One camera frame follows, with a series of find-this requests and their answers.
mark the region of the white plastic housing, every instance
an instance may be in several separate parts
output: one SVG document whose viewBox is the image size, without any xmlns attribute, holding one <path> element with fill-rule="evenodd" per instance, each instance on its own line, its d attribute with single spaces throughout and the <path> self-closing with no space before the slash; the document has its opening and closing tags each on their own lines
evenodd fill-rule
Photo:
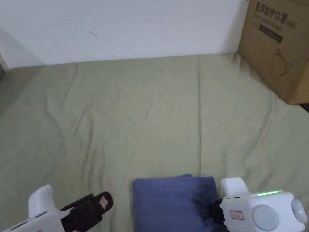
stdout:
<svg viewBox="0 0 309 232">
<path fill-rule="evenodd" d="M 292 193 L 279 190 L 258 196 L 259 193 L 249 193 L 239 177 L 223 179 L 221 185 L 227 196 L 220 208 L 230 232 L 301 232 L 305 229 L 293 212 Z"/>
</svg>

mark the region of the green led light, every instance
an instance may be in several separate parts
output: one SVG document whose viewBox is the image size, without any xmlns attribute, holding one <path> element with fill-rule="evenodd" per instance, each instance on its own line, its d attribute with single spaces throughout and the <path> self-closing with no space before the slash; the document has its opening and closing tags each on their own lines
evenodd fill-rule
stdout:
<svg viewBox="0 0 309 232">
<path fill-rule="evenodd" d="M 258 196 L 265 196 L 265 195 L 268 195 L 268 194 L 279 193 L 279 192 L 280 191 L 263 192 L 263 193 L 258 194 Z"/>
</svg>

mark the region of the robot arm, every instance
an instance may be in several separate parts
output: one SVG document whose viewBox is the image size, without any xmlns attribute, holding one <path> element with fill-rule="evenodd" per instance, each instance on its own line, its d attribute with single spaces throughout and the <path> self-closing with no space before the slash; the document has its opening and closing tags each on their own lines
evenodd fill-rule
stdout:
<svg viewBox="0 0 309 232">
<path fill-rule="evenodd" d="M 301 232 L 307 216 L 300 200 L 283 190 L 250 193 L 240 177 L 221 180 L 226 196 L 210 205 L 215 222 L 230 232 Z"/>
<path fill-rule="evenodd" d="M 113 206 L 109 192 L 89 194 L 58 210 L 50 185 L 38 189 L 28 201 L 29 218 L 3 232 L 86 232 L 102 220 Z"/>
</svg>

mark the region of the red label sticker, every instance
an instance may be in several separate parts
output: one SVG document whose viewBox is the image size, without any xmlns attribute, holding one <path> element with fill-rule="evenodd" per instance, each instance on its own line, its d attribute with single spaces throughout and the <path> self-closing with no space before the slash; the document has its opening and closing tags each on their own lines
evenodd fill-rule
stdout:
<svg viewBox="0 0 309 232">
<path fill-rule="evenodd" d="M 245 220 L 243 218 L 243 212 L 230 210 L 231 218 L 236 220 Z"/>
</svg>

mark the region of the white wall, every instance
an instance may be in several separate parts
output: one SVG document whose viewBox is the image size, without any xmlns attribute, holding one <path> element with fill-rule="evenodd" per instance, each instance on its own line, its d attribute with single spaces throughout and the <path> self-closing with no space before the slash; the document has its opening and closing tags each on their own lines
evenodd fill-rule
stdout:
<svg viewBox="0 0 309 232">
<path fill-rule="evenodd" d="M 246 0 L 0 0 L 9 68 L 237 51 Z"/>
</svg>

